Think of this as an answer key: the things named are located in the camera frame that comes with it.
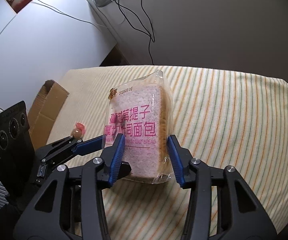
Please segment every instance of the camera lens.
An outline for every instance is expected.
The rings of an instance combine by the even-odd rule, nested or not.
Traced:
[[[20,123],[21,123],[21,126],[24,127],[25,122],[26,122],[26,120],[25,120],[25,114],[22,113],[21,116],[20,116]]]
[[[10,129],[10,134],[12,138],[15,139],[17,135],[19,134],[19,125],[15,118],[13,118],[13,120],[10,121],[9,129]]]
[[[8,138],[4,131],[0,131],[0,148],[5,150],[7,148]]]

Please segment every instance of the bed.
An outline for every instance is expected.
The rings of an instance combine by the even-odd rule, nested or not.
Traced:
[[[249,73],[181,66],[113,66],[70,70],[60,80],[70,95],[48,143],[68,136],[76,122],[83,140],[103,133],[112,87],[162,70],[173,91],[174,129],[182,147],[210,166],[233,165],[252,188],[277,232],[288,223],[288,84]],[[79,166],[100,152],[78,156]],[[121,179],[103,191],[112,239],[180,239],[189,190],[175,179],[149,185]],[[212,190],[210,234],[216,232]]]

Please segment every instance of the gray wall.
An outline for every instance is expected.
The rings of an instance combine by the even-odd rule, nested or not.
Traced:
[[[140,0],[121,0],[148,27]],[[143,0],[151,17],[156,65],[218,68],[279,77],[288,81],[288,0]],[[117,5],[101,11],[130,64],[150,64],[149,38],[133,30]],[[138,20],[126,15],[135,27]]]

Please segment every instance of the camera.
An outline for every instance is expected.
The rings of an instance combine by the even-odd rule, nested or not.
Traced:
[[[34,161],[26,105],[21,101],[0,113],[0,181],[13,198],[23,194]]]

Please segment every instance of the cardboard box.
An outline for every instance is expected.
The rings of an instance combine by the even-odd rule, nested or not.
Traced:
[[[69,93],[54,80],[47,80],[28,111],[29,134],[38,149],[46,145],[53,124]]]

